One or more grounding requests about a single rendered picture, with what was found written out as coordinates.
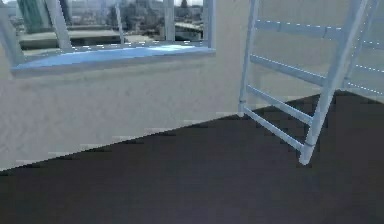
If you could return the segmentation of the white framed window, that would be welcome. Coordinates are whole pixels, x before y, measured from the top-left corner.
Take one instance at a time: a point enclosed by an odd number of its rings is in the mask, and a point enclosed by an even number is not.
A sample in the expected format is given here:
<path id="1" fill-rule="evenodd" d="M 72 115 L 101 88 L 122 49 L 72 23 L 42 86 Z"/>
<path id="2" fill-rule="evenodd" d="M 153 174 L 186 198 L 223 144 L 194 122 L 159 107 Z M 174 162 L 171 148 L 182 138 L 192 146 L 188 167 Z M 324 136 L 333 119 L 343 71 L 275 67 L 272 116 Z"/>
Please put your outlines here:
<path id="1" fill-rule="evenodd" d="M 215 0 L 0 0 L 13 77 L 62 75 L 213 51 Z"/>

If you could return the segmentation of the white metal rack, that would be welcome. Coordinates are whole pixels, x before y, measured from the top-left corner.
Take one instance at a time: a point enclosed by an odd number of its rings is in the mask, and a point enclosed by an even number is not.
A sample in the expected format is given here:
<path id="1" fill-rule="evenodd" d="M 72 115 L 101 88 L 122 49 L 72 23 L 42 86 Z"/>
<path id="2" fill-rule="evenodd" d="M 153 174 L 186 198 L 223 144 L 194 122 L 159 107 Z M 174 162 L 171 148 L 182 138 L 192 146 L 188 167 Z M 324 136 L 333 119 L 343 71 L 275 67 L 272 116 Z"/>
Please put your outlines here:
<path id="1" fill-rule="evenodd" d="M 357 66 L 356 60 L 360 50 L 368 45 L 364 36 L 374 21 L 374 14 L 379 7 L 380 1 L 381 0 L 351 0 L 350 15 L 347 17 L 347 21 L 341 27 L 332 27 L 261 20 L 259 18 L 260 0 L 250 0 L 244 62 L 242 66 L 239 92 L 238 115 L 240 117 L 248 116 L 259 125 L 266 128 L 300 153 L 300 164 L 309 164 L 335 92 L 353 85 L 349 81 L 349 77 L 352 70 Z M 255 35 L 258 30 L 272 30 L 276 32 L 292 33 L 295 35 L 315 35 L 322 39 L 327 38 L 336 41 L 336 53 L 327 74 L 321 76 L 252 53 L 251 49 L 254 47 Z M 314 113 L 311 115 L 306 114 L 249 84 L 248 71 L 251 63 L 300 79 L 306 83 L 319 86 L 321 88 L 321 93 Z M 308 132 L 305 140 L 303 142 L 298 141 L 282 129 L 253 112 L 248 107 L 246 100 L 246 95 L 248 93 L 266 101 L 271 104 L 271 106 L 307 125 Z"/>

